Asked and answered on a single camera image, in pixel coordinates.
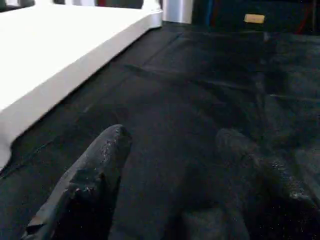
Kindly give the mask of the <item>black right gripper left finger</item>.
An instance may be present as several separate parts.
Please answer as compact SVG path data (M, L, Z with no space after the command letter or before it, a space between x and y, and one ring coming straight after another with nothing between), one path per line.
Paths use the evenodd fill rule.
M105 129L61 176L23 240L106 240L132 146L121 124Z

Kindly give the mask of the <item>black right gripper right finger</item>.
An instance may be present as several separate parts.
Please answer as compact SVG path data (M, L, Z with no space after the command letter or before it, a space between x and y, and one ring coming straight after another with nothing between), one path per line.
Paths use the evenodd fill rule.
M230 184L220 196L238 222L240 237L249 239L249 225L259 217L273 224L284 218L300 240L320 234L320 202L296 171L293 161L251 141L240 132L220 129L216 149Z

